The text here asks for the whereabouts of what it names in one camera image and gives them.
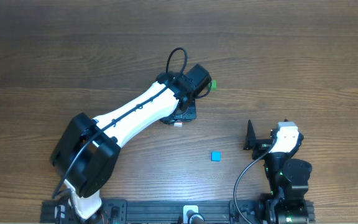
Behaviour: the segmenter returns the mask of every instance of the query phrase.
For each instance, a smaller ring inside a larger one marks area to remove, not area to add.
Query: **black mounting base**
[[[250,220],[255,221],[255,206],[251,200],[237,201],[241,212]],[[183,206],[197,205],[206,223],[245,224],[239,218],[238,211],[231,201],[205,202],[127,202],[122,199],[102,199],[102,207],[98,210],[98,217],[90,220],[80,220],[68,204],[68,197],[59,201],[42,202],[40,223],[74,224],[125,224],[125,223],[183,223]],[[314,222],[313,203],[307,202],[310,223]]]

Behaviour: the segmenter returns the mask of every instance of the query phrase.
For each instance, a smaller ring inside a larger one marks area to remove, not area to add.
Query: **wooden table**
[[[49,156],[71,118],[143,93],[188,49],[218,90],[182,128],[156,122],[122,150],[103,197],[230,200],[247,121],[285,118],[313,165],[319,222],[358,222],[358,1],[0,0],[0,222],[37,222],[59,177]],[[182,55],[171,68],[179,70]],[[211,151],[222,161],[211,162]],[[256,164],[239,198],[269,192]]]

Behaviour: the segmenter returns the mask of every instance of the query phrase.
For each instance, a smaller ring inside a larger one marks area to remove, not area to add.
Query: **blue block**
[[[221,160],[221,152],[212,152],[211,160],[219,162]]]

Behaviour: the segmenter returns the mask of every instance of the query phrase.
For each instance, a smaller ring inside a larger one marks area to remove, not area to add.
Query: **green block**
[[[216,80],[212,80],[211,91],[216,91]]]

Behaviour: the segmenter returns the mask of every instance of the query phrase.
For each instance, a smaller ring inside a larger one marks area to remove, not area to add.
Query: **wooden surface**
[[[0,222],[37,222],[58,175],[49,156],[71,118],[144,92],[184,46],[218,90],[197,120],[156,122],[122,150],[103,197],[230,200],[258,138],[284,118],[313,165],[320,222],[358,222],[358,1],[0,0]],[[172,69],[179,70],[181,55]],[[211,151],[222,161],[211,162]],[[262,162],[239,198],[268,192]]]

